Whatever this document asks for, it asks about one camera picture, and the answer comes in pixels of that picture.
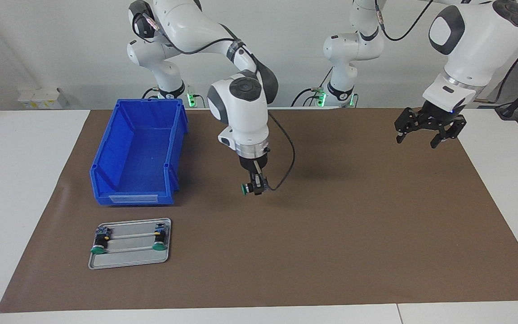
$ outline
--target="gray tray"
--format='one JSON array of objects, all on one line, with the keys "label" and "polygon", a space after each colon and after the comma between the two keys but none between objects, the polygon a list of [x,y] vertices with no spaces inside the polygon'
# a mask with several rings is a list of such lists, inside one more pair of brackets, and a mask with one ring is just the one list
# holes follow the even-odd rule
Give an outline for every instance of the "gray tray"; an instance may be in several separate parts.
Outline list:
[{"label": "gray tray", "polygon": [[[165,244],[167,244],[167,250],[165,251],[152,249],[156,224],[165,224],[169,228],[165,238]],[[169,258],[170,219],[122,221],[119,223],[103,223],[99,226],[111,229],[111,240],[107,244],[105,254],[91,254],[89,269],[148,265],[162,263]]]}]

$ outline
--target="green bottle cap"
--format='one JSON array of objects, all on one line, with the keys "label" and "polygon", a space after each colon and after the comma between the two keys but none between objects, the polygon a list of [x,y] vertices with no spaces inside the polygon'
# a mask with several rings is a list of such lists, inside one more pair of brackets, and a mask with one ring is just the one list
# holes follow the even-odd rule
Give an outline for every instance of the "green bottle cap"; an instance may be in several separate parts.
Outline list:
[{"label": "green bottle cap", "polygon": [[156,242],[155,244],[153,244],[152,247],[153,247],[153,250],[156,250],[156,251],[167,250],[167,245],[159,243],[159,242]]},{"label": "green bottle cap", "polygon": [[105,249],[102,248],[101,246],[94,246],[91,249],[91,253],[93,253],[93,254],[104,254],[105,253]]}]

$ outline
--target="blue bin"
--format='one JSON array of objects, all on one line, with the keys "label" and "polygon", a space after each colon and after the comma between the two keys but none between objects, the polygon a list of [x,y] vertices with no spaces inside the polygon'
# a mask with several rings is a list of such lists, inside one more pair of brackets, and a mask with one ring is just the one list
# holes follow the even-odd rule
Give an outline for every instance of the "blue bin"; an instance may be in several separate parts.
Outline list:
[{"label": "blue bin", "polygon": [[188,131],[180,99],[120,99],[90,170],[99,205],[171,205]]}]

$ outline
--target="green indicator light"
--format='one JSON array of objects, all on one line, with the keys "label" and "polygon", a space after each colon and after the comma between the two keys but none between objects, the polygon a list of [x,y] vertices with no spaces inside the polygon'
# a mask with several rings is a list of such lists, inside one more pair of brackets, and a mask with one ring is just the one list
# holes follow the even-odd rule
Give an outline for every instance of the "green indicator light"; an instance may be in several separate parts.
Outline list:
[{"label": "green indicator light", "polygon": [[189,100],[189,107],[195,107],[195,98],[192,94],[187,94],[187,100]]},{"label": "green indicator light", "polygon": [[324,107],[325,106],[325,100],[326,99],[327,99],[327,93],[323,92],[322,94],[319,95],[319,101],[317,102],[319,107]]}]

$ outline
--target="white table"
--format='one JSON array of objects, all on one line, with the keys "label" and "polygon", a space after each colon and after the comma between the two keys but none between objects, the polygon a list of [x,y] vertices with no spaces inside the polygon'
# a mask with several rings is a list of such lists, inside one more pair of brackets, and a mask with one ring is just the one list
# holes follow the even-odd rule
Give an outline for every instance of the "white table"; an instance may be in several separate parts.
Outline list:
[{"label": "white table", "polygon": [[[0,112],[0,300],[51,197],[89,111]],[[518,125],[494,111],[467,110],[460,140],[518,239]],[[518,322],[518,301],[199,310],[0,314],[0,323],[502,324]]]}]

